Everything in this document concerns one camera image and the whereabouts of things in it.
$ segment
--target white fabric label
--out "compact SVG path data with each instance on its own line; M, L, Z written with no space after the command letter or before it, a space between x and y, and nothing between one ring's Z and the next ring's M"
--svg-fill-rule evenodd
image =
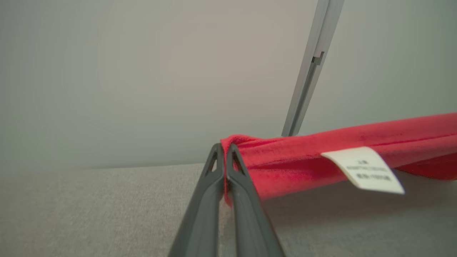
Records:
M404 194L397 177L384 160L369 147L344 149L321 154L332 160L356 187Z

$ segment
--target red towel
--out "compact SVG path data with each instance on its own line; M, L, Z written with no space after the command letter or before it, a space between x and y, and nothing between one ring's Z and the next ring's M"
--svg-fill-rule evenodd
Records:
M261 198L272 198L345 180L320 154L368 146L391 168L436 179L457 179L457 113L342 128L273 139L232 135Z

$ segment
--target gray fabric surface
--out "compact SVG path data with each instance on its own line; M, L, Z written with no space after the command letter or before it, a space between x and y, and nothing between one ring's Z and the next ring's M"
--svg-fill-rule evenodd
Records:
M202 167L0 173L0 256L166 256ZM457 184L397 175L405 196L341 182L265 201L287 256L457 256Z

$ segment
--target gray wall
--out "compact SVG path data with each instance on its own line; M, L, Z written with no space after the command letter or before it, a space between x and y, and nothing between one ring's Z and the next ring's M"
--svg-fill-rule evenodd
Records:
M280 136L317 0L0 1L2 170L204 162Z
M457 112L457 1L345 0L299 134Z

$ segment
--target white wall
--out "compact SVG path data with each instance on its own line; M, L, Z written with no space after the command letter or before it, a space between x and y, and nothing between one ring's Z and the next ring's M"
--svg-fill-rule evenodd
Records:
M0 168L204 162L280 136L317 0L3 0Z
M457 1L345 0L299 135L457 112Z

